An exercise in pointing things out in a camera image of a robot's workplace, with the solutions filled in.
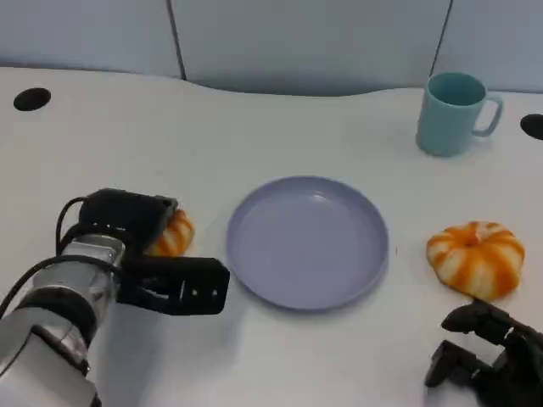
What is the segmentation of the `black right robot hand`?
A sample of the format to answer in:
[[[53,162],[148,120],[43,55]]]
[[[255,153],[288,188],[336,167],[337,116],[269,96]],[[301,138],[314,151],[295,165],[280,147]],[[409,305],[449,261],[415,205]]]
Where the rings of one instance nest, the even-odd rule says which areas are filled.
[[[442,321],[448,332],[474,333],[504,349],[488,365],[445,340],[435,350],[424,379],[427,388],[443,382],[468,387],[483,406],[542,405],[542,334],[485,301],[452,310]]]

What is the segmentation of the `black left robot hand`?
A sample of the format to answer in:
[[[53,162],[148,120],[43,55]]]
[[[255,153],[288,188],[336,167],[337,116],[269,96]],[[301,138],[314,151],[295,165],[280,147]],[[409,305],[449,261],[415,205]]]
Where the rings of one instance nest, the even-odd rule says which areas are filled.
[[[104,188],[87,196],[78,220],[141,254],[161,236],[177,208],[174,198]]]

